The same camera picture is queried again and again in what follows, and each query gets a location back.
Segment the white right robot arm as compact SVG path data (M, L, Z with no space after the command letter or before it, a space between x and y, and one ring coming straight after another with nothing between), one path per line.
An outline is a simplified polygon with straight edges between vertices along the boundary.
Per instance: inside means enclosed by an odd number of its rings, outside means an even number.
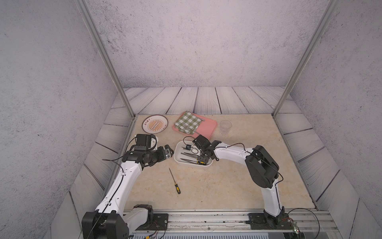
M246 148L242 143L228 145L207 139L195 139L193 144L200 150L202 159L226 159L247 166L253 182L262 188L265 213L275 218L282 214L277 188L281 176L279 166L264 147Z

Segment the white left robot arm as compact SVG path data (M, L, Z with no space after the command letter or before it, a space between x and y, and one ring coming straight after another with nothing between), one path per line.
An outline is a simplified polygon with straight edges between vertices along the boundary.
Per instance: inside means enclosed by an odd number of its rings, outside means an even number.
M84 239L128 239L139 227L155 231L160 229L151 205L136 205L123 215L126 200L135 181L146 166L169 159L174 151L158 147L152 151L128 151L119 165L120 171L102 202L93 212L86 212L82 219Z

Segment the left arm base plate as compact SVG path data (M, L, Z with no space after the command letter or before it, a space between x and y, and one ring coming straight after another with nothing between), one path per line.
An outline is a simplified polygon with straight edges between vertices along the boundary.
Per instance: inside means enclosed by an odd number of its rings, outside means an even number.
M166 231L168 229L169 214L154 214L153 220L145 223L136 229L137 232L143 231Z

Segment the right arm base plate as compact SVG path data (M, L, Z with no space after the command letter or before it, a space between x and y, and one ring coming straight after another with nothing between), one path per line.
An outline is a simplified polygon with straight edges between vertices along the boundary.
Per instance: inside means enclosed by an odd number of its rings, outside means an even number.
M266 211L263 213L249 213L249 220L245 224L250 225L252 230L293 230L293 223L288 222L288 214L281 211L278 216L272 216Z

